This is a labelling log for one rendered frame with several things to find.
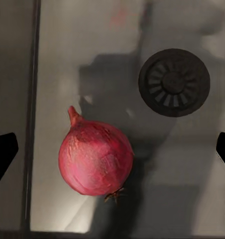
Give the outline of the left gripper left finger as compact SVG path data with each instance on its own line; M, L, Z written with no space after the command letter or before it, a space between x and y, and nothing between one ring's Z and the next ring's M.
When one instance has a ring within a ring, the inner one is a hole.
M18 143L15 133L0 136L0 180L4 176L11 162L18 152Z

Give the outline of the vidalia onion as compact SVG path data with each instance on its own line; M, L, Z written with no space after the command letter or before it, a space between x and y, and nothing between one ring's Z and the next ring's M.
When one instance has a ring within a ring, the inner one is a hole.
M58 155L62 178L81 195L116 198L133 170L129 139L110 123L83 118L74 106L67 112L71 129Z

